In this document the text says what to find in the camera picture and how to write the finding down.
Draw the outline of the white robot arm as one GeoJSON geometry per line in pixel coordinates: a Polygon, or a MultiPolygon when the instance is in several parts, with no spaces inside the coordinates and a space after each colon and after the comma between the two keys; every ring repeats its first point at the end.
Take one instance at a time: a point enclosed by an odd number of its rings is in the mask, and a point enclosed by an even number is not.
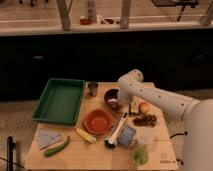
{"type": "Polygon", "coordinates": [[[134,96],[184,121],[182,171],[213,171],[213,99],[197,100],[143,83],[143,74],[134,69],[118,81],[118,101],[130,104],[134,96]]]}

